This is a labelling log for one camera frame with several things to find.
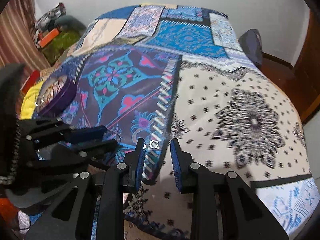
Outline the purple heart-shaped tin box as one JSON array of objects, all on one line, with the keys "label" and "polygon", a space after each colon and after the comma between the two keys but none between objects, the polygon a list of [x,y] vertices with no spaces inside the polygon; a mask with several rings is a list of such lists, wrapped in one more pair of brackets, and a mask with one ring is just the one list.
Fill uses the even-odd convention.
[{"label": "purple heart-shaped tin box", "polygon": [[59,116],[73,101],[76,84],[67,75],[49,78],[35,101],[35,112],[41,117]]}]

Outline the yellow towel blanket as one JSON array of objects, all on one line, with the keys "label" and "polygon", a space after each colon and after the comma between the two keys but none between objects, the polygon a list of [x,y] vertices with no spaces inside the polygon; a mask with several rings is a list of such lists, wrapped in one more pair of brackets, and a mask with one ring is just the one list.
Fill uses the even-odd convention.
[{"label": "yellow towel blanket", "polygon": [[39,95],[39,92],[41,90],[41,87],[43,85],[44,81],[38,82],[37,84],[30,87],[30,89],[27,91],[26,95],[23,98],[23,102],[21,105],[21,111],[20,111],[20,119],[31,119],[33,116],[34,110],[35,110],[35,103],[36,99]]}]

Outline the red box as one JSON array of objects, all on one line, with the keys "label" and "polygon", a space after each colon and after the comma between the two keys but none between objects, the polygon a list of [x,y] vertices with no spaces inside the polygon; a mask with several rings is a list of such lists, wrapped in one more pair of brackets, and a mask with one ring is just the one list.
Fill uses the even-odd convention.
[{"label": "red box", "polygon": [[31,75],[26,79],[24,84],[22,85],[22,88],[20,89],[20,92],[25,95],[30,87],[35,85],[36,81],[40,78],[40,71],[39,70],[34,70]]}]

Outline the blue patchwork bed cover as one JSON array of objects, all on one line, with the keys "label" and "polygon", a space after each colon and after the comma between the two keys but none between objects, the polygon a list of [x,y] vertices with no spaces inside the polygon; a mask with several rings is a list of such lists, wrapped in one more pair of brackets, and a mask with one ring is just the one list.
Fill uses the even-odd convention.
[{"label": "blue patchwork bed cover", "polygon": [[124,239],[189,239],[192,194],[175,185],[170,143],[219,174],[234,171],[294,239],[319,204],[302,122],[289,97],[243,52],[227,15],[134,5],[92,22],[52,73],[76,95],[61,117],[103,125],[120,141],[114,163],[146,142],[142,185],[124,204]]}]

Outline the green patterned storage box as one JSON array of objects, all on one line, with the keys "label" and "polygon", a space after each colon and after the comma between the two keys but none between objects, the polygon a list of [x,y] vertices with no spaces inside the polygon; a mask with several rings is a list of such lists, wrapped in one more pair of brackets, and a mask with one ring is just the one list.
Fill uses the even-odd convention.
[{"label": "green patterned storage box", "polygon": [[66,49],[78,42],[80,34],[69,30],[59,33],[43,49],[42,53],[51,66],[59,59]]}]

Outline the orange shoe box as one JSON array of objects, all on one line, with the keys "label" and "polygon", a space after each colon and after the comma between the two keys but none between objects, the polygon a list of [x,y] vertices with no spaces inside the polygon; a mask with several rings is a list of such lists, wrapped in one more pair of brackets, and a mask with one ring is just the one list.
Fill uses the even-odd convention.
[{"label": "orange shoe box", "polygon": [[46,36],[44,36],[40,42],[39,45],[41,48],[44,48],[46,45],[48,45],[55,37],[59,35],[59,30],[57,28],[50,31]]}]

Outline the red striped curtain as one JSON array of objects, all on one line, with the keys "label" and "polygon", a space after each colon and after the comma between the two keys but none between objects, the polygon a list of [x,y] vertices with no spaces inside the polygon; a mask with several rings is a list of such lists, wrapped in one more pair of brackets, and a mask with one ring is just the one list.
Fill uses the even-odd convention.
[{"label": "red striped curtain", "polygon": [[49,68],[35,46],[35,33],[35,1],[9,0],[1,12],[1,67],[23,63],[31,71]]}]

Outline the dark green pillow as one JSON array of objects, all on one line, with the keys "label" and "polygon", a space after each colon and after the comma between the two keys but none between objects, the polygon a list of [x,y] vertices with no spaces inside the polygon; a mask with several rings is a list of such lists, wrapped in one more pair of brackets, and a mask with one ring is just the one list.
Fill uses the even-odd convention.
[{"label": "dark green pillow", "polygon": [[71,15],[62,15],[54,21],[54,27],[62,29],[85,30],[86,26]]}]

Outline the pile of patterned clothes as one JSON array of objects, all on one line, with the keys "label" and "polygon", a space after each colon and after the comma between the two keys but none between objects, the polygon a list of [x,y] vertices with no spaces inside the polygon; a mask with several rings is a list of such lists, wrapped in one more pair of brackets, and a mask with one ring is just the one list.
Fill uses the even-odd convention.
[{"label": "pile of patterned clothes", "polygon": [[49,10],[45,14],[43,14],[36,22],[35,22],[35,30],[39,30],[44,32],[48,29],[52,29],[55,20],[57,20],[60,16],[66,14],[66,8],[63,3],[59,3],[56,7]]}]

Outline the grey blue backpack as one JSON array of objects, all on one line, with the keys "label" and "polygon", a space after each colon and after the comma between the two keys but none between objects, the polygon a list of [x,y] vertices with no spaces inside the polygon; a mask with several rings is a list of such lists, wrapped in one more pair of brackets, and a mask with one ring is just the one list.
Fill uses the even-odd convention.
[{"label": "grey blue backpack", "polygon": [[246,56],[260,68],[263,62],[263,46],[259,31],[249,29],[239,37],[238,41]]}]

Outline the brown wooden door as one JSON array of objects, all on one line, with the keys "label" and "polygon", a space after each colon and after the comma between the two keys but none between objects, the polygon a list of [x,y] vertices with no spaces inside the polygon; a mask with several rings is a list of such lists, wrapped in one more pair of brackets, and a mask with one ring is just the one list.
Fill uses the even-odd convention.
[{"label": "brown wooden door", "polygon": [[319,111],[319,18],[313,12],[310,12],[305,41],[293,73],[304,89],[306,106],[300,119],[305,124]]}]

